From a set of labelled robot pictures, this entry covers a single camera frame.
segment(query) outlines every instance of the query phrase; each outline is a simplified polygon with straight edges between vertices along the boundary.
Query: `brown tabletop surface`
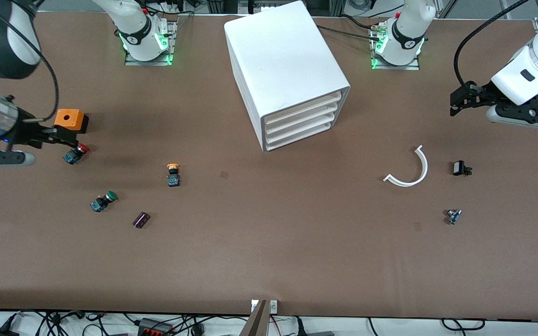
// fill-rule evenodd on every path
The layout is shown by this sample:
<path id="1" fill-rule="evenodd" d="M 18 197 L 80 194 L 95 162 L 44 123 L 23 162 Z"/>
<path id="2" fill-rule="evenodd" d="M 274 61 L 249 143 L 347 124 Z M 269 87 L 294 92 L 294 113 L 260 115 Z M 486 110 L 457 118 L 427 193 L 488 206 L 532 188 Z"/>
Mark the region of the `brown tabletop surface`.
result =
<path id="1" fill-rule="evenodd" d="M 352 87 L 340 117 L 263 153 L 230 66 L 232 19 L 191 18 L 173 66 L 131 67 L 106 14 L 38 15 L 60 107 L 90 115 L 92 153 L 70 166 L 67 147 L 45 145 L 36 165 L 0 168 L 0 308 L 245 314 L 271 298 L 282 315 L 538 319 L 538 130 L 489 123 L 486 108 L 449 115 L 455 49 L 481 21 L 433 22 L 420 71 L 371 70 L 367 41 L 322 32 Z M 493 23 L 461 55 L 465 80 L 486 83 L 533 34 Z M 36 115 L 53 104 L 42 64 L 0 93 Z M 425 180 L 383 182 L 418 177 L 419 145 Z M 456 160 L 474 175 L 452 176 Z M 107 190 L 119 200 L 93 212 Z"/>

